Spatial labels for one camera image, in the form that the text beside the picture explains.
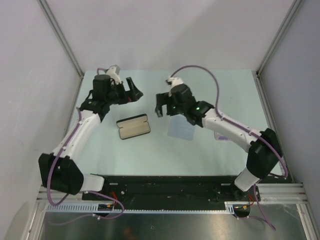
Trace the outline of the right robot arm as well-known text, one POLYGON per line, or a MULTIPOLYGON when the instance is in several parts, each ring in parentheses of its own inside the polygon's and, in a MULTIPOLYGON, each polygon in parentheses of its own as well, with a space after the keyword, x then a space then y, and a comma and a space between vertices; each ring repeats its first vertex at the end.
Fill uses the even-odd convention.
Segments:
POLYGON ((155 112, 158 117, 163 116, 163 106, 166 106, 167 115, 183 115, 191 125, 219 133, 247 153, 246 166, 230 188, 231 196, 237 201, 247 197, 249 189, 265 179, 282 160, 280 143, 272 129, 251 129, 222 115, 212 104, 197 101, 184 83, 172 87, 169 92, 156 94, 155 112))

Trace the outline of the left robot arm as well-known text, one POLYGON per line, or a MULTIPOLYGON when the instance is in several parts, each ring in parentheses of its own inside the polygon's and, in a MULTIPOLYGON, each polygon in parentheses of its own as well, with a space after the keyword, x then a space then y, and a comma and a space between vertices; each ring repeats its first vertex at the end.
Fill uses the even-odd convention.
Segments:
POLYGON ((100 200, 110 196, 111 188, 104 178, 96 174, 85 174, 77 166, 84 146, 94 130, 102 123, 112 105, 124 105, 138 101, 143 93, 135 86, 131 77, 124 83, 116 79, 117 74, 96 75, 92 89, 84 102, 77 108, 77 122, 60 144, 51 152, 43 153, 38 159, 42 185, 47 192, 52 190, 76 195, 93 191, 100 200))

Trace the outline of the dark green glasses case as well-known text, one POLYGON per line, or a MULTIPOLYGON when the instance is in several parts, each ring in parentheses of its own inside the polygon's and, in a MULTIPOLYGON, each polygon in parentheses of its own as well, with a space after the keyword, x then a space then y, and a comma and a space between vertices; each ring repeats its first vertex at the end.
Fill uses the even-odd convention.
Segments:
POLYGON ((138 137, 151 132, 148 116, 145 113, 118 120, 116 125, 121 140, 138 137))

